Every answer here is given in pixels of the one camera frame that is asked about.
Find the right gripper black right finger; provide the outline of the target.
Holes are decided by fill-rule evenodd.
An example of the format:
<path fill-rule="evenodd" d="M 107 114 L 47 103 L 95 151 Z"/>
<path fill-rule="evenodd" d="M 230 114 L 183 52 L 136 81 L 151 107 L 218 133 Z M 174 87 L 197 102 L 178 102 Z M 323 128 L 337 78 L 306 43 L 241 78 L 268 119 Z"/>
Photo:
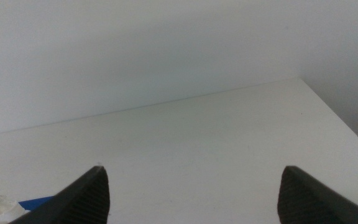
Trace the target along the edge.
<path fill-rule="evenodd" d="M 297 166 L 282 172 L 277 212 L 281 223 L 358 223 L 357 204 Z"/>

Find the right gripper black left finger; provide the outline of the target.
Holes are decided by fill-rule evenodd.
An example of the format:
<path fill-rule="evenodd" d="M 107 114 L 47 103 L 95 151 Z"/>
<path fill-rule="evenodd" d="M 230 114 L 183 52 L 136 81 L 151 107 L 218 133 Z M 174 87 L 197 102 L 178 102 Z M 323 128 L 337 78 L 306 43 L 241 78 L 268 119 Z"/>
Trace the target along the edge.
<path fill-rule="evenodd" d="M 103 166 L 94 166 L 72 184 L 13 224 L 107 224 L 109 181 Z"/>

